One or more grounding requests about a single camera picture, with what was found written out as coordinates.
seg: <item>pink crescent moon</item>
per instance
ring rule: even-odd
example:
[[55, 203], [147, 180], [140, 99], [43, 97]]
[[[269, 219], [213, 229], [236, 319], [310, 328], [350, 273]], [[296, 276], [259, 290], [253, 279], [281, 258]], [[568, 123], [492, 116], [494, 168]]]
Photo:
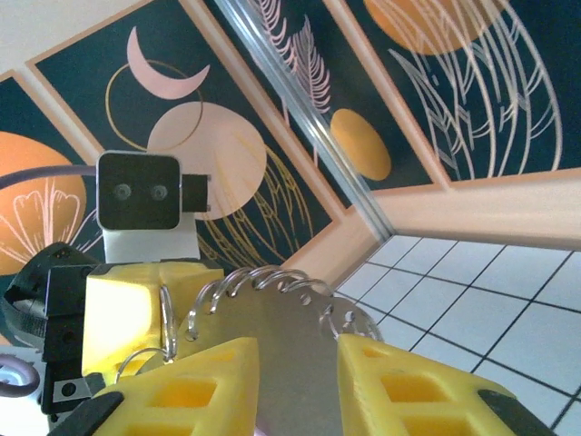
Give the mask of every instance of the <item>pink crescent moon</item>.
[[136, 27], [132, 29], [127, 42], [127, 62], [137, 82], [151, 94], [165, 100], [177, 100], [193, 93], [206, 79], [210, 71], [210, 66], [206, 65], [198, 74], [185, 79], [172, 79], [158, 73], [143, 56], [137, 40]]

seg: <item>white tiled floor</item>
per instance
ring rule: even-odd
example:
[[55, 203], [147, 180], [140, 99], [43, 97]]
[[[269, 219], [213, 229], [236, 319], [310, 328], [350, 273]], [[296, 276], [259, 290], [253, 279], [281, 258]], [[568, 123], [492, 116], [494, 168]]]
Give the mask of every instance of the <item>white tiled floor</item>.
[[581, 435], [581, 253], [396, 236], [369, 262], [340, 291], [387, 343], [476, 368], [558, 436]]

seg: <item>yellow 3d-printed part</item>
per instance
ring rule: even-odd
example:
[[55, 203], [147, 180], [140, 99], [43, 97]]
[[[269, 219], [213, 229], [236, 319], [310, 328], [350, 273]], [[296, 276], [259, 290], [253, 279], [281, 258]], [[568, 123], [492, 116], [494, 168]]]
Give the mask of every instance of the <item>yellow 3d-printed part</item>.
[[[222, 269], [188, 262], [97, 268], [86, 282], [82, 374], [100, 372], [109, 385], [131, 353], [162, 346], [163, 284], [171, 295], [179, 325], [203, 285], [223, 275]], [[135, 357], [122, 376], [134, 375], [151, 356], [144, 353]]]
[[239, 338], [100, 391], [123, 402], [95, 436], [252, 436], [259, 389], [258, 342]]
[[514, 436], [478, 396], [502, 386], [357, 335], [339, 338], [345, 436]]

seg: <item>wall art print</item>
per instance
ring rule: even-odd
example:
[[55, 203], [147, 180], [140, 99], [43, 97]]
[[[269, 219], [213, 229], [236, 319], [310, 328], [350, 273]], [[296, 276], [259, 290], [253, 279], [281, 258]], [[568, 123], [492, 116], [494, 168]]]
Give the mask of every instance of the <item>wall art print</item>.
[[[321, 0], [245, 0], [261, 20], [265, 37], [300, 88], [330, 124], [331, 133], [372, 190], [429, 184], [431, 181], [383, 103], [359, 59]], [[260, 72], [261, 66], [237, 39], [214, 0], [205, 2], [244, 60], [279, 105], [287, 124], [312, 153], [313, 162], [336, 189], [329, 170], [300, 132], [286, 107]]]
[[283, 263], [330, 223], [178, 0], [143, 2], [35, 67], [102, 148], [212, 176], [199, 242], [227, 269]]
[[[84, 164], [20, 83], [11, 75], [0, 77], [0, 178], [36, 167]], [[0, 295], [52, 243], [70, 243], [104, 260], [94, 182], [93, 177], [45, 177], [0, 190]], [[0, 332], [10, 339], [2, 318]]]
[[347, 4], [452, 181], [581, 166], [579, 2]]

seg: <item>camera lens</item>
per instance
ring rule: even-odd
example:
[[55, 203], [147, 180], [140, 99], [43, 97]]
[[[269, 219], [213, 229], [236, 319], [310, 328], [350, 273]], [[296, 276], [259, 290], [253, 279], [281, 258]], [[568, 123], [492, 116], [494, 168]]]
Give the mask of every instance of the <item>camera lens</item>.
[[162, 184], [156, 184], [152, 188], [152, 197], [156, 202], [160, 202], [167, 197], [167, 188]]
[[113, 195], [117, 200], [127, 200], [131, 197], [131, 187], [127, 183], [121, 183], [113, 189]]

